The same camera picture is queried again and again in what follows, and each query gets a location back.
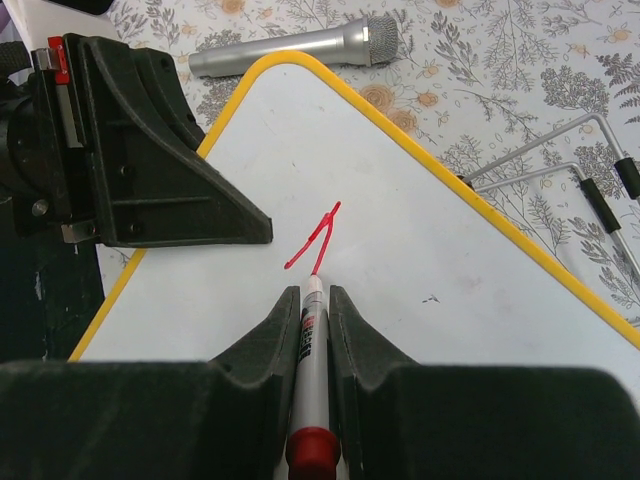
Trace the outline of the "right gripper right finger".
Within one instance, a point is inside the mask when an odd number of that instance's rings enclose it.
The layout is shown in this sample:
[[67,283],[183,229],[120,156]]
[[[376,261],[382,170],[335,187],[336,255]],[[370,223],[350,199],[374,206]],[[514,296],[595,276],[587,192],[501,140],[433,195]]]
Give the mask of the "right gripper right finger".
[[394,477],[403,458],[402,375],[416,362],[364,319],[341,286],[330,288],[329,329],[349,477]]

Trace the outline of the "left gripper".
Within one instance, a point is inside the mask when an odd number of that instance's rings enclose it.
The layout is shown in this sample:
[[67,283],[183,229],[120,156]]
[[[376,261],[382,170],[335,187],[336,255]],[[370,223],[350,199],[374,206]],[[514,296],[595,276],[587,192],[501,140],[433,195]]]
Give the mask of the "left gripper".
[[78,54],[88,161],[63,39],[4,44],[6,245],[42,233],[130,248],[272,241],[271,219],[198,154],[204,132],[167,53],[85,37]]

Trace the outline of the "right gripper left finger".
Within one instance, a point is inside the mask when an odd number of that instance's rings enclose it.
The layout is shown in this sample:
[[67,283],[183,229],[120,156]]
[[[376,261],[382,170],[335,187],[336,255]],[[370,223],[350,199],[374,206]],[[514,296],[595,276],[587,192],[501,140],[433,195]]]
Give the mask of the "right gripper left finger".
[[209,446],[218,479],[271,479],[280,462],[300,333],[300,288],[285,288],[266,318],[218,355]]

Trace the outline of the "red whiteboard marker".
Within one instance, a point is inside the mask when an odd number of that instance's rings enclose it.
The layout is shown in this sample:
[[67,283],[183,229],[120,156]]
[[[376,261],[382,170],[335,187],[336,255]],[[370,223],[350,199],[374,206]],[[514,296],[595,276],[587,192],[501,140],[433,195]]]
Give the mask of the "red whiteboard marker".
[[330,368],[328,300],[309,277],[301,305],[300,342],[286,461],[290,479],[335,479],[341,456]]

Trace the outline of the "yellow framed whiteboard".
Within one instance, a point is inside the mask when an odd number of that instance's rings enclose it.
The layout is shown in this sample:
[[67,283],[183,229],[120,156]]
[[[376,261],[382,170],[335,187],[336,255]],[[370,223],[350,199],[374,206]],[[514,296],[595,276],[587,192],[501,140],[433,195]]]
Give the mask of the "yellow framed whiteboard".
[[257,61],[200,154],[272,241],[137,251],[73,360],[211,359],[317,271],[420,363],[591,367],[638,394],[638,332],[312,57]]

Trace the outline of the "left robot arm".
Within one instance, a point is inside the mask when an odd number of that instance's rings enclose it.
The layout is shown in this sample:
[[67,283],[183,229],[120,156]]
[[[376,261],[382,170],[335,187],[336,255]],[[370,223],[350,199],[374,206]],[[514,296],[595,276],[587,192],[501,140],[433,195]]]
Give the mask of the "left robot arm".
[[1,46],[1,358],[67,358],[102,300],[98,245],[267,244],[199,155],[168,54],[100,34],[106,1],[38,1]]

